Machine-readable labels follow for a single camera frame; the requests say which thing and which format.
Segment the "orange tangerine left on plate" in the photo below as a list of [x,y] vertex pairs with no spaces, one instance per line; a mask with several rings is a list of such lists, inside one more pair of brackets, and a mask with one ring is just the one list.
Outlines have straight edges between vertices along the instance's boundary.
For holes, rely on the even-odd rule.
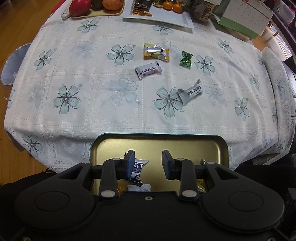
[[165,1],[162,3],[163,9],[171,11],[173,9],[173,3],[171,1]]

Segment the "small gold candy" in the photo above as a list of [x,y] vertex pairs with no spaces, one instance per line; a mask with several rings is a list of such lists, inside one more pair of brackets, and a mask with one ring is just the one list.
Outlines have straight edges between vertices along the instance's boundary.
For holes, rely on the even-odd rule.
[[123,192],[127,192],[128,191],[128,186],[130,185],[130,183],[124,179],[120,179],[117,181],[117,191],[118,191],[118,195],[121,195]]

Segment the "yellow silver snack packet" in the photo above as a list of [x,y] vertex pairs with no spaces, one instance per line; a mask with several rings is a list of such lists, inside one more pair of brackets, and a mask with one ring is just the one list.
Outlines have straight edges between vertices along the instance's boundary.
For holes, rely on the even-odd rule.
[[143,54],[144,57],[153,57],[167,63],[170,61],[170,49],[158,45],[144,43]]

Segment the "brown patterned snack jar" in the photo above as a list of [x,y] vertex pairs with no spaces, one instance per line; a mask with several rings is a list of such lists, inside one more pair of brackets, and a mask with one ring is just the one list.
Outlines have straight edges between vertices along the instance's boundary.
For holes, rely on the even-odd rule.
[[216,4],[208,1],[196,0],[190,9],[191,17],[196,21],[205,22],[208,20],[216,6]]

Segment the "green foil candy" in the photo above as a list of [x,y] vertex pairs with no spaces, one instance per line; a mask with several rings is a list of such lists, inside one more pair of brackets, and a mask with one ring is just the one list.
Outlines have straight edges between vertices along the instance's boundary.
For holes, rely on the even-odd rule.
[[180,61],[180,65],[182,67],[190,69],[192,67],[192,63],[191,63],[192,57],[193,57],[193,54],[188,53],[186,51],[182,51],[182,59]]

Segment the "red white snack packet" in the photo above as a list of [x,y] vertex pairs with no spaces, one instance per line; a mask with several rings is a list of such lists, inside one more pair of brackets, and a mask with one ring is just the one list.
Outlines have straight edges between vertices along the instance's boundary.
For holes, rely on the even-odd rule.
[[127,190],[129,192],[150,192],[151,191],[151,185],[150,184],[143,184],[141,186],[128,185]]

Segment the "black white blueberry packet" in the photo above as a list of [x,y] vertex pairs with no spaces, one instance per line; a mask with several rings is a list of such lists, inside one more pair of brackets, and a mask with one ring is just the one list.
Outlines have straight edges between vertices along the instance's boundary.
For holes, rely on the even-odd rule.
[[132,174],[127,179],[127,181],[129,183],[131,183],[132,185],[136,185],[136,186],[141,187],[143,185],[143,183],[140,179],[140,175],[142,173],[143,167],[146,164],[148,164],[148,162],[149,162],[149,160],[142,160],[142,159],[135,158]]

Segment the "black chocolate packet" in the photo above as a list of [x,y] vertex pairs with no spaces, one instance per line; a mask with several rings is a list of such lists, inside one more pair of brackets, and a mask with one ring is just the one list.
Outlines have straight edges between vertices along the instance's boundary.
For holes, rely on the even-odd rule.
[[151,8],[152,3],[153,0],[135,0],[133,8],[148,11]]

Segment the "white floral tablecloth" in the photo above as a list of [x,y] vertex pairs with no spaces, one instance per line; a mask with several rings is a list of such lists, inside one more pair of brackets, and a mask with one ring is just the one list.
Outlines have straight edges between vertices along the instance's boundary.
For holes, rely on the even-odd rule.
[[[170,49],[170,61],[144,57],[144,43]],[[180,65],[182,51],[192,67]],[[138,78],[158,61],[162,73]],[[183,106],[177,90],[201,80]],[[218,25],[186,30],[121,16],[51,17],[32,41],[8,99],[4,129],[57,172],[89,159],[103,133],[219,135],[229,167],[262,156],[271,164],[292,148],[295,100],[282,61]]]

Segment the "white rectangular plate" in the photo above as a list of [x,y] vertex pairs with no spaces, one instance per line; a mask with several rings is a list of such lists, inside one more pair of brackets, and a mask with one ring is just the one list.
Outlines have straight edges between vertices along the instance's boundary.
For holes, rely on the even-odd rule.
[[148,21],[154,21],[154,22],[162,22],[162,23],[167,23],[171,25],[176,25],[179,27],[194,29],[191,16],[187,12],[178,14],[178,13],[175,13],[174,11],[167,11],[165,9],[159,9],[154,6],[151,6],[149,12],[152,14],[152,16],[134,15],[132,13],[133,4],[134,4],[134,1],[132,0],[125,1],[125,7],[122,15],[124,19],[140,19],[140,20],[148,20]]

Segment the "grey white snack packet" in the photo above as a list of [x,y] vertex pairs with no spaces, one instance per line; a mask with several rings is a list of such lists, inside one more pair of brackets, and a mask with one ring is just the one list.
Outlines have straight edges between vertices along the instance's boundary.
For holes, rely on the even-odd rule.
[[179,98],[183,106],[186,106],[191,101],[191,99],[202,94],[201,80],[198,79],[196,83],[192,87],[188,88],[187,90],[183,90],[179,88],[177,90],[177,93],[179,95]]

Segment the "wooden fruit board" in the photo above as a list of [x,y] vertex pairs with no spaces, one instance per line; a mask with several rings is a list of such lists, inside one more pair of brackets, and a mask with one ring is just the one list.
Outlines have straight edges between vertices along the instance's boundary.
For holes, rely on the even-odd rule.
[[69,6],[70,6],[71,2],[67,5],[66,9],[64,9],[64,11],[62,12],[62,14],[61,14],[62,20],[65,20],[67,18],[82,19],[82,18],[89,18],[89,17],[94,17],[94,16],[116,16],[116,15],[120,15],[123,12],[123,8],[125,5],[125,1],[124,1],[123,7],[117,11],[110,11],[105,8],[95,11],[90,8],[89,12],[82,15],[82,16],[71,16],[69,13]]

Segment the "white hawthorn snack packet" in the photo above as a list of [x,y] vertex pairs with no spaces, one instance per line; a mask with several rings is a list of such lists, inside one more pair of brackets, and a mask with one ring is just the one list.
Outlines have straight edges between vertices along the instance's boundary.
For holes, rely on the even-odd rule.
[[135,67],[135,71],[138,75],[138,78],[142,79],[146,75],[151,75],[154,73],[162,73],[163,70],[159,65],[158,61],[155,61],[153,63]]

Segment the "desk calendar green base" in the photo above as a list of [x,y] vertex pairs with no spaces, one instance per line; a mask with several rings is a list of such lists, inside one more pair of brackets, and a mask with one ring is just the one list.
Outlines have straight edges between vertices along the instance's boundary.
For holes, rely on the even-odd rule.
[[252,39],[262,35],[273,11],[261,1],[222,1],[213,11],[219,25],[240,32]]

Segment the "yellow green snack packet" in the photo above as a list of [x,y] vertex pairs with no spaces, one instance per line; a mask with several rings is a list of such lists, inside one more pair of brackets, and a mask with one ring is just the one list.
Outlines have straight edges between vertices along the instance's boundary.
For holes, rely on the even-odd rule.
[[195,166],[195,174],[197,178],[198,189],[204,193],[206,193],[207,191],[206,183],[205,183],[205,178],[207,177],[207,173],[205,169],[206,162],[207,162],[206,160],[201,159],[200,165]]

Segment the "orange tangerine right on plate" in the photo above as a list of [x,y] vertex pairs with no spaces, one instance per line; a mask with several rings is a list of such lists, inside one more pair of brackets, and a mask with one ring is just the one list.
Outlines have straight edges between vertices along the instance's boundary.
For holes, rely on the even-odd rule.
[[181,14],[183,12],[183,8],[181,4],[174,4],[172,7],[172,10],[178,14]]

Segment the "gold metal tin tray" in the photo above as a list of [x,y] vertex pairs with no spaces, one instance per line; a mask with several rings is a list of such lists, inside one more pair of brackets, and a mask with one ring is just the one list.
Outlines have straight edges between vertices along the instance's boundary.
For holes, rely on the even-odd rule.
[[185,158],[199,165],[201,159],[229,166],[228,147],[224,138],[213,135],[161,135],[136,133],[105,133],[98,137],[90,151],[92,165],[102,165],[112,158],[123,158],[134,150],[135,156],[148,163],[140,179],[149,184],[151,191],[180,190],[178,180],[167,180],[162,166],[162,151],[168,150],[173,158]]

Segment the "dark red apple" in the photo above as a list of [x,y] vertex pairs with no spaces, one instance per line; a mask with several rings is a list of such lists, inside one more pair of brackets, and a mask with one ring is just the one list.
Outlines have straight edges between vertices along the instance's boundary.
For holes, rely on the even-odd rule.
[[73,0],[69,6],[71,16],[82,16],[89,12],[91,0]]

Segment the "gold wrapped candy on plate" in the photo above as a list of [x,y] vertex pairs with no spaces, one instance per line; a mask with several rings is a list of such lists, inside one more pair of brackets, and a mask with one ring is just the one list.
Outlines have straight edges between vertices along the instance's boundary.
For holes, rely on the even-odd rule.
[[150,12],[144,11],[142,9],[133,9],[132,14],[137,15],[137,16],[149,16],[149,17],[152,17],[152,14]]

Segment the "dark brown fruit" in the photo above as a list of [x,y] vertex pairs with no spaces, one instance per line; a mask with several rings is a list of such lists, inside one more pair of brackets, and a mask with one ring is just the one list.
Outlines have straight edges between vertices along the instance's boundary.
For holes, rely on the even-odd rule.
[[98,11],[100,9],[103,9],[103,0],[91,0],[91,9]]

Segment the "orange tangerine on plate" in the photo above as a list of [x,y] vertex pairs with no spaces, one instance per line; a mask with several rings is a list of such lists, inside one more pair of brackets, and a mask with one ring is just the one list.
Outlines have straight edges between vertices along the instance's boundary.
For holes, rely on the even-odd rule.
[[173,9],[173,3],[171,1],[165,1],[162,3],[163,9],[171,11]]
[[172,10],[178,14],[181,14],[183,12],[183,8],[181,4],[174,4],[172,7]]

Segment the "pink yellow apple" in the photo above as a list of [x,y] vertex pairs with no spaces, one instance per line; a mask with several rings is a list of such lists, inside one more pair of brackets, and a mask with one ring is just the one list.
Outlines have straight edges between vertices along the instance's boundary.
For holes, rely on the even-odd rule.
[[105,9],[110,11],[117,11],[123,7],[123,0],[103,0],[102,4]]

